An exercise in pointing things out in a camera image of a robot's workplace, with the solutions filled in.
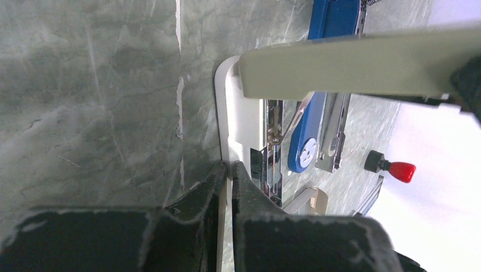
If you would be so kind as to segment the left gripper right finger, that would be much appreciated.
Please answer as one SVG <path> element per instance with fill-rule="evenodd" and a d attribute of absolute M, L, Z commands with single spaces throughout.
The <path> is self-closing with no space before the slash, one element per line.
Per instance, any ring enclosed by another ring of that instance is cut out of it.
<path fill-rule="evenodd" d="M 401 271 L 381 225 L 352 216 L 290 215 L 251 181 L 242 162 L 233 174 L 236 271 Z"/>

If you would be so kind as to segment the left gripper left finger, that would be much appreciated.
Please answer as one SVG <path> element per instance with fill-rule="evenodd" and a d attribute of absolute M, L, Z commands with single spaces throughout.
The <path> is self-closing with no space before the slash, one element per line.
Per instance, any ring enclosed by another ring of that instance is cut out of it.
<path fill-rule="evenodd" d="M 227 165 L 162 206 L 31 209 L 1 245 L 2 271 L 215 271 Z"/>

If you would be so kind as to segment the blue black stapler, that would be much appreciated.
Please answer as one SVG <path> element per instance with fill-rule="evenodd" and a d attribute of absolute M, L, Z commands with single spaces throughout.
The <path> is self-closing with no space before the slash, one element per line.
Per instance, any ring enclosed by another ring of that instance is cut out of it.
<path fill-rule="evenodd" d="M 307 38 L 318 40 L 359 35 L 364 29 L 366 1 L 314 1 Z M 316 92 L 292 132 L 288 168 L 302 173 L 313 164 L 333 173 L 340 167 L 345 141 L 348 93 Z"/>

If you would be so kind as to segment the beige white stapler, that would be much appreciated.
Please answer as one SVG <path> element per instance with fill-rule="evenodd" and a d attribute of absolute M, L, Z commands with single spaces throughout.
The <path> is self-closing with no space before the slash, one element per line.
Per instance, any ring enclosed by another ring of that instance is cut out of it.
<path fill-rule="evenodd" d="M 221 154 L 230 166 L 231 208 L 232 164 L 242 162 L 251 179 L 250 149 L 258 138 L 252 125 L 254 101 L 298 101 L 293 121 L 300 120 L 316 92 L 422 105 L 449 103 L 473 112 L 452 76 L 476 57 L 480 58 L 479 22 L 289 42 L 226 59 L 214 82 Z M 401 271 L 419 271 L 416 263 L 394 252 Z"/>

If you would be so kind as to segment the staple box tray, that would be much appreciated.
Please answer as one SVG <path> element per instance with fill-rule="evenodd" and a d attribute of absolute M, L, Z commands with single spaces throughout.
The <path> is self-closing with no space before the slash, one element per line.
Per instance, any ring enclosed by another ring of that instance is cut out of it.
<path fill-rule="evenodd" d="M 319 188 L 306 188 L 283 211 L 291 215 L 319 215 L 327 212 L 328 195 Z"/>

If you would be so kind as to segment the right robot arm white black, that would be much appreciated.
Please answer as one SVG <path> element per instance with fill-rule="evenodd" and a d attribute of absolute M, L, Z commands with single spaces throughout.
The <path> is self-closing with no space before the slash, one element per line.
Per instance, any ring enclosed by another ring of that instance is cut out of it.
<path fill-rule="evenodd" d="M 389 178 L 370 216 L 428 271 L 480 270 L 480 58 L 452 76 L 473 112 L 402 104 L 386 156 L 416 165 Z"/>

